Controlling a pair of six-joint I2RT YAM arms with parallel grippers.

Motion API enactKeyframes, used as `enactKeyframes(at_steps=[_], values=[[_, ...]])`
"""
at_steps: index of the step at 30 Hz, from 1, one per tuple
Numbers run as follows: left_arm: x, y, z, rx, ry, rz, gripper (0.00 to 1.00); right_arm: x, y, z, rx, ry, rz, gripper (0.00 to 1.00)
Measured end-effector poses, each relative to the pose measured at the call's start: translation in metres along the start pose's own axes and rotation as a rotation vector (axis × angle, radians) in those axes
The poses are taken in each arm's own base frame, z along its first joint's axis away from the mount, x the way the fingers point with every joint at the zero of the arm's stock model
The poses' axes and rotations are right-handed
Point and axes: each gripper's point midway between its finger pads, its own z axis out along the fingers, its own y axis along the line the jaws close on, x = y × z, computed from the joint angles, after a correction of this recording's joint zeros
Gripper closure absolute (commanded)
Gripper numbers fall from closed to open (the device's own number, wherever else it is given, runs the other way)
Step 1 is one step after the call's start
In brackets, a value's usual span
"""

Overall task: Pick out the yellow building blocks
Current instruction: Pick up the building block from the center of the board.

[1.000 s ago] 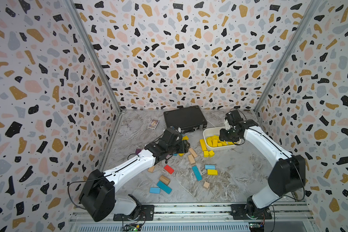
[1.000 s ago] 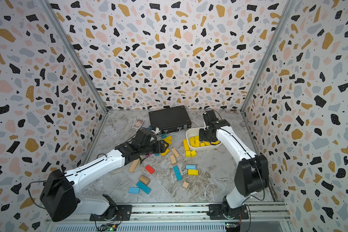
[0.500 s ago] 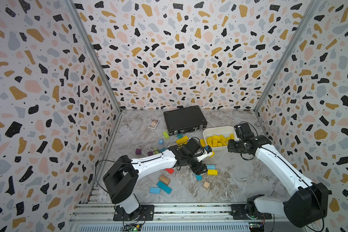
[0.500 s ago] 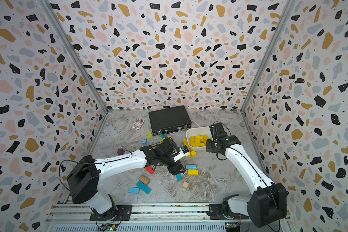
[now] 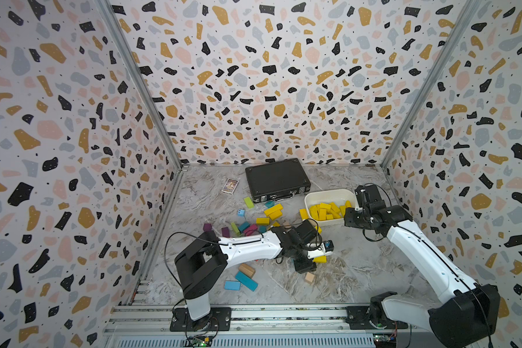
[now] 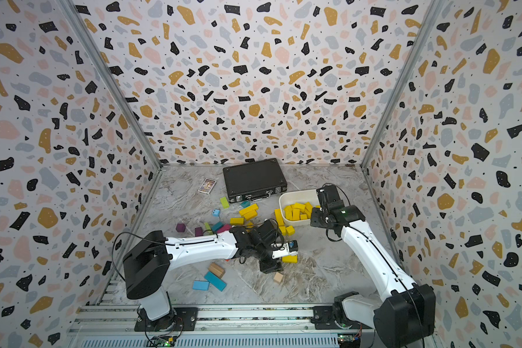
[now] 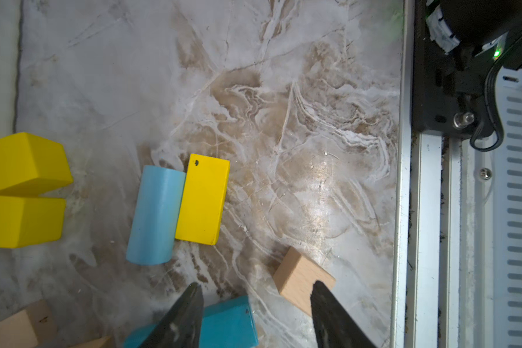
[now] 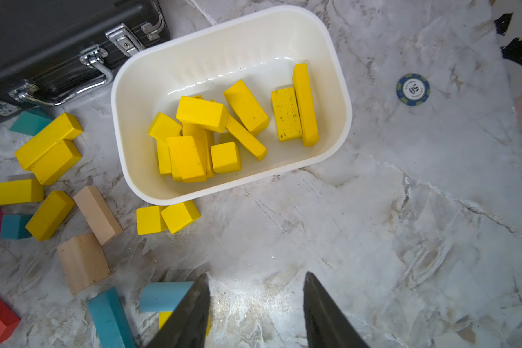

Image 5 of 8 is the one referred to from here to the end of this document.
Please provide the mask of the long yellow block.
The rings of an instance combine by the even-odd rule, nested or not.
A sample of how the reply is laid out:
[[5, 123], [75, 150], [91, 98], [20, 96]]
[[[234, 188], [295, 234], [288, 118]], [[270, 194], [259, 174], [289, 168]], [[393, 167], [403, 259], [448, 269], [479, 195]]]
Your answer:
[[306, 209], [300, 209], [300, 216], [302, 220], [307, 220], [309, 218]]

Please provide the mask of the white plastic bin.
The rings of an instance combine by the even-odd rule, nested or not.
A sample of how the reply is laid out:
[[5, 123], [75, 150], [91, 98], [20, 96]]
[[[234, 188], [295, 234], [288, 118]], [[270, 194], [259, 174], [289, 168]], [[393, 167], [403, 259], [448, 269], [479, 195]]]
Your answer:
[[355, 194], [343, 188], [310, 193], [304, 205], [307, 217], [319, 226], [343, 225], [347, 208], [359, 208]]

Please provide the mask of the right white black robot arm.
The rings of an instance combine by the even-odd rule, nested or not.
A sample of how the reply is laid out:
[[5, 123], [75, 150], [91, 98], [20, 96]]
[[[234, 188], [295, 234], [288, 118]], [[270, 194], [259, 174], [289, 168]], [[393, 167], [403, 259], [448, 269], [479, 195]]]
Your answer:
[[386, 205], [375, 184], [355, 190], [357, 206], [347, 208], [345, 226], [374, 231], [388, 239], [413, 263], [434, 290], [439, 303], [388, 291], [371, 298], [372, 326], [401, 321], [432, 332], [445, 347], [466, 347], [490, 339], [496, 330], [500, 294], [496, 286], [481, 285], [461, 271], [422, 232], [399, 205]]

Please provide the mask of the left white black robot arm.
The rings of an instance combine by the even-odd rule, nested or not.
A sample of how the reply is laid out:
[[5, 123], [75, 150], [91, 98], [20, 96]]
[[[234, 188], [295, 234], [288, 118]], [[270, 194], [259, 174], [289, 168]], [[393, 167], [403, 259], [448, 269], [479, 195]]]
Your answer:
[[214, 231], [196, 236], [174, 260], [188, 316], [197, 322], [211, 313], [209, 292], [222, 273], [254, 260], [289, 258], [299, 274], [316, 269], [315, 259], [334, 251], [310, 219], [295, 226], [277, 226], [261, 234], [219, 237]]

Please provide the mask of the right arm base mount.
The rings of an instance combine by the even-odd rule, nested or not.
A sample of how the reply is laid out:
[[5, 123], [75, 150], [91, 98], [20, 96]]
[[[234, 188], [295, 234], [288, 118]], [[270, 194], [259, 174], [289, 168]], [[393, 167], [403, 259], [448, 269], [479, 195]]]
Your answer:
[[350, 330], [394, 330], [408, 329], [409, 325], [401, 321], [390, 320], [381, 317], [379, 320], [373, 320], [370, 314], [371, 307], [369, 305], [354, 305], [346, 307], [345, 321]]

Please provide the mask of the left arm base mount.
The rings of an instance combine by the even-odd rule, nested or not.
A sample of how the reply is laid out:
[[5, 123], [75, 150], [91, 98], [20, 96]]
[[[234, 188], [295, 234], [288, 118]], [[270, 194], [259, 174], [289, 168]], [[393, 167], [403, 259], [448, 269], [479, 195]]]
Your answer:
[[192, 320], [187, 308], [173, 310], [170, 332], [229, 331], [232, 318], [230, 307], [212, 307], [203, 318]]

